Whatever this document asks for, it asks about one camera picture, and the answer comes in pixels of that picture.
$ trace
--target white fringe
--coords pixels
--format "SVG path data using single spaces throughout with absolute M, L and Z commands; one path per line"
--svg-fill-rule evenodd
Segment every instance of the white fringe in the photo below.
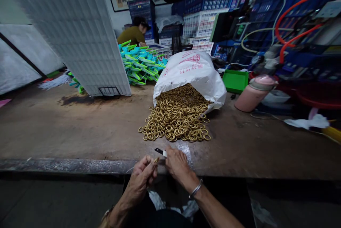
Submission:
M 58 87 L 62 84 L 67 84 L 71 82 L 70 76 L 67 75 L 69 71 L 65 72 L 62 76 L 55 78 L 54 80 L 48 81 L 46 83 L 42 83 L 38 86 L 38 88 L 41 88 L 43 90 L 49 90 L 51 88 Z

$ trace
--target pink thermos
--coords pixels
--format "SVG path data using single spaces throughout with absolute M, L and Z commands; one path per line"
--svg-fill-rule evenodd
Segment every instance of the pink thermos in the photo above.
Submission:
M 241 111 L 253 111 L 278 82 L 270 75 L 259 75 L 252 80 L 239 96 L 234 106 Z

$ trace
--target green tray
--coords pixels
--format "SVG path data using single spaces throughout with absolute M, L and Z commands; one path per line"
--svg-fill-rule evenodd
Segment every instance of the green tray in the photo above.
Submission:
M 223 75 L 223 82 L 228 92 L 241 94 L 249 83 L 249 73 L 226 70 Z

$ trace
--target floor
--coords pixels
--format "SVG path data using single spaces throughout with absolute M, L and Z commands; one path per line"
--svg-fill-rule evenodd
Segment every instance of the floor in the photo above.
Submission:
M 114 176 L 108 181 L 108 177 L 22 178 L 9 174 L 1 177 L 0 173 L 0 227 L 97 227 L 104 212 L 119 200 L 121 182 Z M 257 228 L 341 225 L 341 194 L 336 193 L 340 190 L 335 186 L 311 187 L 308 191 L 315 195 L 311 197 L 300 190 L 289 191 L 290 186 L 282 190 L 271 182 L 268 188 L 254 180 L 248 184 Z

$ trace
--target electrical outlet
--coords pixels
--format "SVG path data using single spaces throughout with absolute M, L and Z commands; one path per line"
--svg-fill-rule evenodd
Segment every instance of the electrical outlet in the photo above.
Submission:
M 341 0 L 327 2 L 317 13 L 315 18 L 332 18 L 341 13 Z

